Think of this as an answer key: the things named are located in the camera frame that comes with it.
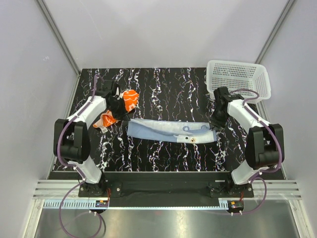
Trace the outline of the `orange white patterned towel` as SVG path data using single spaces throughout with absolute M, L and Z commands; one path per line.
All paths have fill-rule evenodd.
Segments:
M 135 110 L 139 102 L 139 94 L 135 90 L 125 90 L 119 95 L 106 96 L 106 110 L 100 119 L 93 124 L 93 128 L 102 133 L 108 131 L 108 127 L 120 120 L 129 120 L 129 114 Z

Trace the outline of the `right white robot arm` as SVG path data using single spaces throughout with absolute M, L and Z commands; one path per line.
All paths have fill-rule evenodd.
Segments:
M 227 87 L 214 90 L 215 109 L 211 117 L 211 125 L 215 128 L 225 126 L 229 117 L 234 118 L 248 133 L 245 147 L 245 160 L 233 171 L 225 184 L 225 191 L 229 196 L 237 196 L 243 186 L 250 183 L 261 173 L 278 171 L 284 161 L 284 134 L 280 124 L 272 124 L 260 117 L 247 104 L 250 100 L 259 98 L 254 93 L 253 98 L 245 99 L 238 92 L 229 92 Z

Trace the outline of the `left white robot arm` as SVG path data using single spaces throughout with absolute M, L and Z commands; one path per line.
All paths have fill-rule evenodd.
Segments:
M 101 91 L 91 97 L 73 115 L 58 119 L 54 124 L 53 153 L 60 163 L 76 170 L 83 181 L 90 184 L 95 196 L 106 193 L 107 184 L 101 181 L 102 172 L 90 157 L 91 144 L 88 129 L 95 119 L 109 110 L 117 120 L 130 120 L 119 85 L 107 80 Z

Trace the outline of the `light blue towel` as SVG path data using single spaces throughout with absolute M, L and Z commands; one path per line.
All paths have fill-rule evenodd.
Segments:
M 131 119 L 127 135 L 153 141 L 205 144 L 217 141 L 216 131 L 207 122 Z

